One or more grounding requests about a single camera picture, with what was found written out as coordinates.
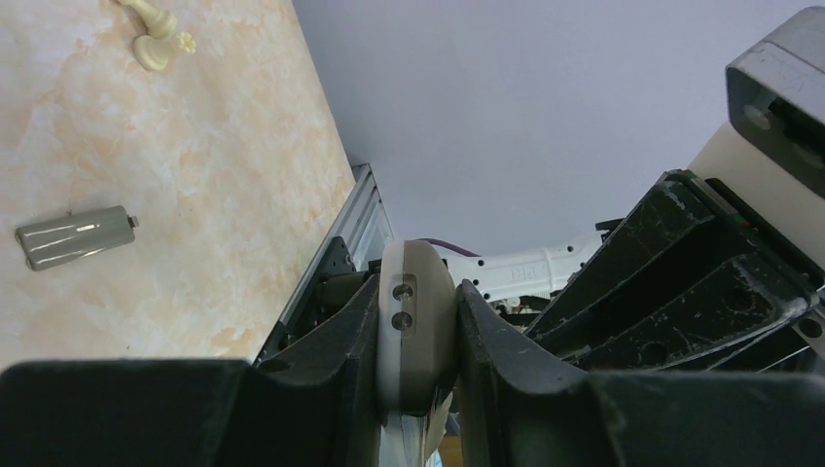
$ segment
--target chess piece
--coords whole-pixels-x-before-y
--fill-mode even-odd
[[[149,71],[163,70],[169,61],[179,54],[194,54],[195,40],[188,32],[181,32],[168,41],[152,36],[140,36],[134,40],[134,56]]]
[[[146,0],[118,0],[125,7],[131,7],[146,23],[147,32],[155,39],[165,39],[178,25],[178,18],[169,10],[159,9]]]

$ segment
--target cream chess piece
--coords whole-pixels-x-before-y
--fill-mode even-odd
[[[178,25],[178,18],[169,10],[159,9],[146,0],[118,0],[125,7],[131,7],[146,23],[147,32],[155,39],[165,39]]]
[[[178,54],[194,54],[195,40],[188,32],[176,34],[168,41],[152,36],[140,36],[134,40],[134,56],[149,71],[161,71]]]

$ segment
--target white chess piece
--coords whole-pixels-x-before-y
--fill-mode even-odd
[[[147,32],[155,39],[165,39],[178,25],[178,18],[169,10],[159,9],[146,0],[118,0],[125,7],[131,7],[143,18]]]
[[[159,41],[152,36],[140,36],[134,40],[134,56],[149,71],[163,70],[178,54],[194,54],[195,40],[188,32],[181,32],[168,41]]]

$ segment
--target white wall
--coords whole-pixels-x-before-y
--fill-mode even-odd
[[[295,2],[396,235],[482,254],[627,214],[727,118],[725,65],[808,4]]]

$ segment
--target silver metal frame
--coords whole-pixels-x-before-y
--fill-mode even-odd
[[[355,187],[278,318],[281,323],[288,322],[295,312],[298,300],[334,237],[343,238],[357,270],[362,270],[370,260],[380,258],[383,246],[394,238],[370,165],[358,165],[353,167],[352,172],[355,175]]]

